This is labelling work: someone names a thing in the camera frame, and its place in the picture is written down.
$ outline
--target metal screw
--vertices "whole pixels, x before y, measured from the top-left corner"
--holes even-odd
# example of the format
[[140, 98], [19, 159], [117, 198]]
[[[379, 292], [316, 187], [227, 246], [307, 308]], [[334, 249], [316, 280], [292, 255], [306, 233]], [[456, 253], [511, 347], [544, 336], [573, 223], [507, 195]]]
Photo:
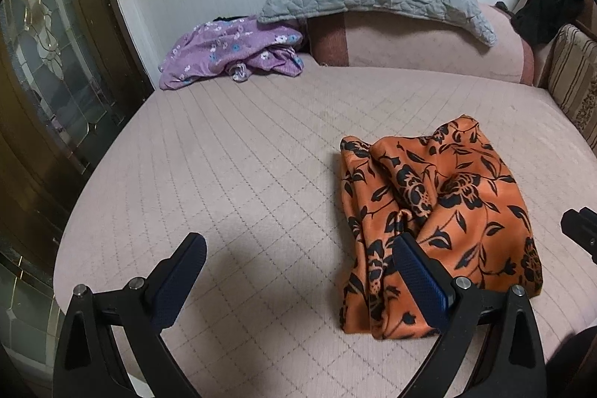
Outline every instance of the metal screw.
[[143, 277], [135, 277], [128, 282], [128, 288], [132, 291], [138, 291], [143, 285], [145, 285]]
[[87, 285], [85, 285], [84, 283], [75, 285], [75, 288], [73, 289], [73, 295], [75, 295], [76, 297], [83, 297], [86, 292], [87, 292]]
[[456, 285], [465, 291], [471, 287], [472, 283], [466, 277], [456, 277]]
[[513, 285], [512, 291], [518, 296], [522, 297], [525, 294], [524, 287], [522, 285]]

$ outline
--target blue gripper pad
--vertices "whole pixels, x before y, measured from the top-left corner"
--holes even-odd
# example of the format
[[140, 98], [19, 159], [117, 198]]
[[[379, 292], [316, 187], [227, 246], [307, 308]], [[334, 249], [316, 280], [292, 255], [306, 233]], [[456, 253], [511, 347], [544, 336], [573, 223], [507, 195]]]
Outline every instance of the blue gripper pad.
[[177, 262], [153, 297], [151, 325], [158, 331], [174, 325], [207, 258], [207, 243], [203, 236], [190, 233], [187, 239], [191, 240], [190, 245], [182, 255], [178, 254], [181, 247], [187, 243], [185, 240], [174, 252], [171, 258]]
[[445, 332], [450, 325], [446, 294], [402, 237], [394, 240], [392, 260], [427, 324]]

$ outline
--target beige quilted bedspread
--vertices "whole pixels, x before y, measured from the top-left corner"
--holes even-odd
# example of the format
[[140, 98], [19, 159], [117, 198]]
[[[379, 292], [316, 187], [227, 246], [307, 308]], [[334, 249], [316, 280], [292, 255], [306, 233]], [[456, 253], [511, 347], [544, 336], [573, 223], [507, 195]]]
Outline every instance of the beige quilted bedspread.
[[[353, 256], [338, 200], [338, 145], [416, 136], [476, 118], [529, 209], [544, 288], [532, 300], [551, 355], [597, 317], [597, 266], [559, 230], [564, 211], [597, 208], [597, 160], [548, 93], [486, 78], [327, 68], [156, 92], [86, 186], [60, 246], [54, 286], [121, 288], [189, 231], [208, 260], [163, 338], [204, 398], [396, 396], [433, 339], [375, 341], [338, 328]], [[481, 335], [452, 389], [462, 389]], [[127, 363], [131, 352], [122, 333]]]

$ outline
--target purple garment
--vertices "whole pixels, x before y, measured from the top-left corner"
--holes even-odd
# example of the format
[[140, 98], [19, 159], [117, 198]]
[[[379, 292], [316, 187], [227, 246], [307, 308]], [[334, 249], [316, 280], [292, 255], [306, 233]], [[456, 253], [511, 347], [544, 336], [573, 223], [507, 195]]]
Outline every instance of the purple garment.
[[257, 16], [206, 22], [178, 41], [159, 66], [159, 87], [175, 90], [199, 78], [222, 73], [245, 81], [254, 72], [296, 76], [303, 61], [293, 46], [303, 41], [292, 21], [261, 24]]

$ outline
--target orange fabric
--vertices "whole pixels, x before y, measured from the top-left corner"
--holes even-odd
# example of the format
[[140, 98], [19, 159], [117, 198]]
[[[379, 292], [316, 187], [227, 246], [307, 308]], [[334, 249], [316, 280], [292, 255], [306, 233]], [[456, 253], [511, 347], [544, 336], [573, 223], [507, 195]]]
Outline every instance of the orange fabric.
[[510, 170], [468, 116], [430, 137], [384, 137], [369, 146], [345, 137], [342, 204], [356, 261], [344, 287], [340, 324], [376, 339], [434, 333], [392, 263], [402, 231], [452, 276], [506, 291], [541, 291], [541, 262], [526, 205]]

